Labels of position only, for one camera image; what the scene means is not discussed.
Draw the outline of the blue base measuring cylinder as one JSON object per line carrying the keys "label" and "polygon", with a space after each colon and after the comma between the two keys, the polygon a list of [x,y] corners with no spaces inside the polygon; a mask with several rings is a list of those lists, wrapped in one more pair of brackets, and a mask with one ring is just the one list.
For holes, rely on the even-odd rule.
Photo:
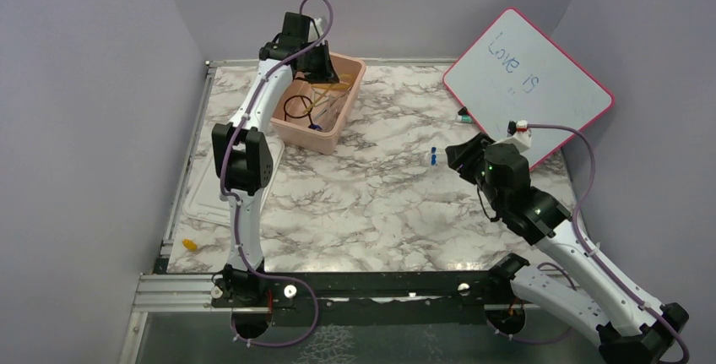
{"label": "blue base measuring cylinder", "polygon": [[308,128],[311,129],[311,130],[317,131],[317,132],[322,132],[322,131],[323,131],[323,128],[322,128],[320,125],[316,124],[316,123],[310,123],[309,126],[308,126]]}

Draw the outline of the black wire tripod stand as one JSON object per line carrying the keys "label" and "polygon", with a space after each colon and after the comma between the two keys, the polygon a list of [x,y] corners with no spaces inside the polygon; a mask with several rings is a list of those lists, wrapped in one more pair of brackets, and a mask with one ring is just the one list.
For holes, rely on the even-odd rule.
{"label": "black wire tripod stand", "polygon": [[283,119],[289,120],[306,119],[312,124],[312,99],[306,95],[292,95],[283,103]]}

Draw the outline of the yellow rubber tube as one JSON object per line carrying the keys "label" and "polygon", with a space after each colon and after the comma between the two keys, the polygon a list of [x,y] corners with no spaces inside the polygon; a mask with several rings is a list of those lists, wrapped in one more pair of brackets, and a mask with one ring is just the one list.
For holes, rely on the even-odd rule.
{"label": "yellow rubber tube", "polygon": [[304,107],[302,115],[308,115],[314,108],[323,105],[325,102],[338,99],[352,90],[356,82],[356,76],[342,73],[338,83],[309,84],[311,95],[310,103]]}

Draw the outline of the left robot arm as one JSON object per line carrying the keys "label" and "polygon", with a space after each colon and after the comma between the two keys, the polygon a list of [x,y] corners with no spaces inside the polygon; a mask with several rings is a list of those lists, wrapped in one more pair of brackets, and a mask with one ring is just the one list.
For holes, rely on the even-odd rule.
{"label": "left robot arm", "polygon": [[274,159],[265,130],[280,97],[301,73],[310,81],[335,83],[326,37],[333,21],[322,26],[305,14],[288,12],[283,28],[259,51],[256,78],[238,111],[212,130],[221,195],[231,211],[231,250],[221,271],[225,289],[243,304],[259,303],[265,294],[260,214]]}

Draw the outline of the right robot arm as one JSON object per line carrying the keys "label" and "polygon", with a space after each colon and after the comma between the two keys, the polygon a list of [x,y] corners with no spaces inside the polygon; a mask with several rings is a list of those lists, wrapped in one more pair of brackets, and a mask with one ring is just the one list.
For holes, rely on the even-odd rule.
{"label": "right robot arm", "polygon": [[680,336],[688,313],[664,304],[625,275],[578,224],[578,211],[567,208],[531,183],[524,156],[532,125],[520,122],[510,136],[493,140],[479,133],[445,149],[447,164],[494,210],[494,220],[550,257],[576,280],[575,291],[546,277],[524,258],[510,254],[491,268],[487,290],[498,302],[514,296],[534,303],[597,346],[607,363],[660,363],[674,344],[690,355]]}

